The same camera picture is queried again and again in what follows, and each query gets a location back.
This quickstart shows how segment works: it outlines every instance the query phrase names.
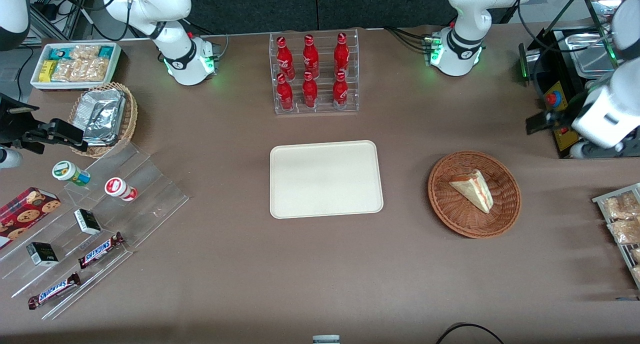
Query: dark wall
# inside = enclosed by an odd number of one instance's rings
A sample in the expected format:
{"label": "dark wall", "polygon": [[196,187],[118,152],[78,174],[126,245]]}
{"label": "dark wall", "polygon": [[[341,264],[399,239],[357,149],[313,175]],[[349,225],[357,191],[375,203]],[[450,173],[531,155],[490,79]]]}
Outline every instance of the dark wall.
{"label": "dark wall", "polygon": [[441,25],[455,14],[448,0],[318,0],[320,29]]}
{"label": "dark wall", "polygon": [[215,34],[316,30],[316,0],[191,0],[189,20]]}
{"label": "dark wall", "polygon": [[[191,0],[189,20],[215,34],[446,25],[448,0]],[[492,11],[494,23],[504,9]]]}

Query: white box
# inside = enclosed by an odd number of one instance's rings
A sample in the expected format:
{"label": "white box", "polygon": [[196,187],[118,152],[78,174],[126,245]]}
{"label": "white box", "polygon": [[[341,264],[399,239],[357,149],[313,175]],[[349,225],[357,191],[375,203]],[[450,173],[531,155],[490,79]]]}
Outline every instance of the white box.
{"label": "white box", "polygon": [[[107,66],[107,73],[104,76],[104,80],[102,81],[81,81],[81,82],[41,82],[38,80],[40,72],[42,70],[42,63],[45,60],[49,59],[52,50],[61,49],[61,48],[70,48],[76,45],[87,45],[87,46],[101,46],[101,47],[113,47],[113,52],[111,53],[111,57],[109,59],[109,66]],[[40,89],[41,91],[72,91],[72,90],[82,90],[98,87],[99,85],[108,84],[112,81],[114,77],[114,73],[116,71],[116,66],[118,65],[118,59],[121,54],[121,47],[112,41],[83,41],[82,43],[51,43],[46,44],[42,48],[42,53],[40,53],[40,57],[38,59],[38,64],[33,71],[33,75],[31,76],[30,84],[35,89]]]}

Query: red bottle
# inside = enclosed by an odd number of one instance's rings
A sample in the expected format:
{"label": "red bottle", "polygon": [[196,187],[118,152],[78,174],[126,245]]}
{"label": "red bottle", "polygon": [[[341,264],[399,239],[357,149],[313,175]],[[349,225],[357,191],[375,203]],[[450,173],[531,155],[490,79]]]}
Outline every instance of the red bottle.
{"label": "red bottle", "polygon": [[302,57],[304,58],[304,70],[311,72],[313,79],[318,79],[320,76],[320,56],[318,55],[318,49],[314,45],[313,35],[304,35]]}
{"label": "red bottle", "polygon": [[278,86],[276,91],[278,92],[278,99],[282,110],[290,112],[293,110],[293,90],[291,85],[287,82],[287,77],[284,73],[278,73]]}
{"label": "red bottle", "polygon": [[333,71],[335,75],[338,72],[344,72],[345,76],[349,76],[349,47],[347,46],[347,34],[341,32],[338,34],[338,45],[333,51]]}
{"label": "red bottle", "polygon": [[314,75],[311,72],[304,72],[302,93],[304,93],[304,105],[309,109],[314,109],[318,102],[318,84],[316,84]]}
{"label": "red bottle", "polygon": [[343,110],[347,107],[347,91],[349,86],[345,82],[345,72],[336,75],[337,81],[333,84],[333,107],[336,110]]}
{"label": "red bottle", "polygon": [[276,39],[278,43],[278,66],[284,75],[286,80],[291,82],[296,77],[296,69],[293,67],[293,55],[291,50],[287,47],[287,40],[284,36],[279,36]]}

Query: sandwich slice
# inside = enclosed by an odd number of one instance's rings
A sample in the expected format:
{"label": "sandwich slice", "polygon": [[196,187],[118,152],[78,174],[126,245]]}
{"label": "sandwich slice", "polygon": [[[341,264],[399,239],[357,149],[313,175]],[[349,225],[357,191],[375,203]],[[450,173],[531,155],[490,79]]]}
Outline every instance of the sandwich slice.
{"label": "sandwich slice", "polygon": [[469,174],[454,176],[449,184],[486,214],[489,214],[494,206],[494,198],[491,196],[485,177],[478,169],[474,169]]}

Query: brown table surface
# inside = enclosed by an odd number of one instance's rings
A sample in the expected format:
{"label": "brown table surface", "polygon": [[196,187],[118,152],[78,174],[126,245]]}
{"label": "brown table surface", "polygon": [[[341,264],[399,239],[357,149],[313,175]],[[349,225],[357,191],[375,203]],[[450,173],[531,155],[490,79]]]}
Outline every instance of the brown table surface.
{"label": "brown table surface", "polygon": [[[521,25],[494,25],[464,77],[427,68],[388,32],[358,33],[361,110],[345,116],[274,114],[267,34],[231,37],[219,75],[193,87],[167,75],[150,41],[122,42],[114,80],[139,105],[134,142],[191,199],[53,321],[0,285],[0,342],[429,344],[466,321],[512,344],[638,343],[640,303],[614,301],[637,291],[590,199],[640,182],[640,159],[560,160],[548,132],[526,136],[538,107],[519,82]],[[34,89],[29,104],[66,119],[77,97]],[[274,146],[365,139],[382,211],[270,215]],[[522,212],[501,237],[461,237],[426,199],[432,166],[460,150],[498,158],[518,181]],[[90,163],[60,145],[23,154],[0,171],[0,203],[29,186],[60,191],[59,160]]]}

